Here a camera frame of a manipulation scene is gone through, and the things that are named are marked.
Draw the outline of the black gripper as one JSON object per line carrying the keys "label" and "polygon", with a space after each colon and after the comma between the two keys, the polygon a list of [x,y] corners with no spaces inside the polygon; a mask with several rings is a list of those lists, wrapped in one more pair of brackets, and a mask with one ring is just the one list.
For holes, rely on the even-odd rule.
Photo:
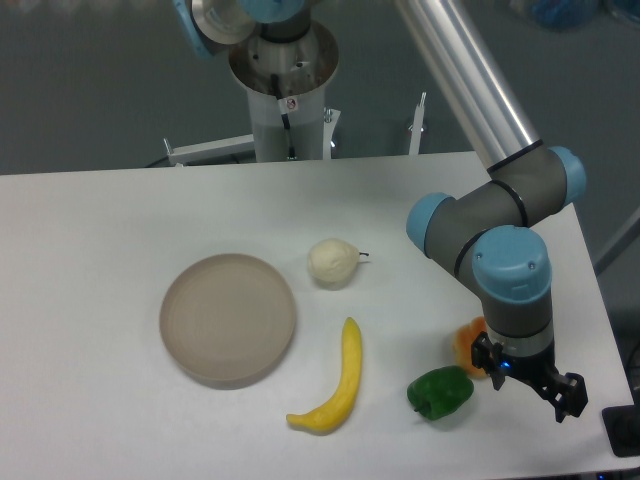
{"label": "black gripper", "polygon": [[471,345],[472,365],[490,377],[496,391],[507,377],[531,387],[552,405],[557,423],[566,417],[578,418],[587,405],[586,383],[580,374],[556,371],[554,338],[534,353],[530,353],[529,347],[511,353],[509,347],[513,346],[522,346],[521,339],[506,344],[481,332]]}

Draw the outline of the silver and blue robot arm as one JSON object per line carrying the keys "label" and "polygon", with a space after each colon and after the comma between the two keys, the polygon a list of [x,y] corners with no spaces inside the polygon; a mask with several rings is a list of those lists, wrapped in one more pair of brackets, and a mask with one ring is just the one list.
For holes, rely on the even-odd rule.
{"label": "silver and blue robot arm", "polygon": [[[314,96],[332,79],[338,51],[308,1],[177,1],[195,52],[229,54],[251,111],[259,161],[319,159],[329,144]],[[428,258],[480,300],[487,329],[473,341],[475,367],[495,388],[532,388],[558,420],[579,416],[584,379],[555,365],[551,263],[533,226],[584,191],[586,175],[564,148],[544,145],[458,1],[401,1],[398,10],[487,173],[462,198],[434,193],[411,209],[406,232]]]}

